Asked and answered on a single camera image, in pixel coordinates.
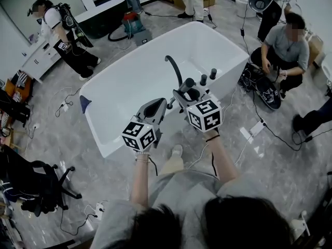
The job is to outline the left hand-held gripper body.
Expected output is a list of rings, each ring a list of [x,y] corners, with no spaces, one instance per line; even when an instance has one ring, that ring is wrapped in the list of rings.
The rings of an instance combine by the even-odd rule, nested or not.
[[[157,118],[141,118],[134,115],[122,131],[124,144],[134,151],[148,151],[156,148],[162,136],[160,124],[163,116]]]

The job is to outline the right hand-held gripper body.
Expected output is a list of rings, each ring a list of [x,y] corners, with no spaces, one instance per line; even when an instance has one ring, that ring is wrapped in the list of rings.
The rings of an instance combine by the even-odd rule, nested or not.
[[[188,122],[197,130],[206,133],[222,125],[222,108],[214,95],[186,108]]]

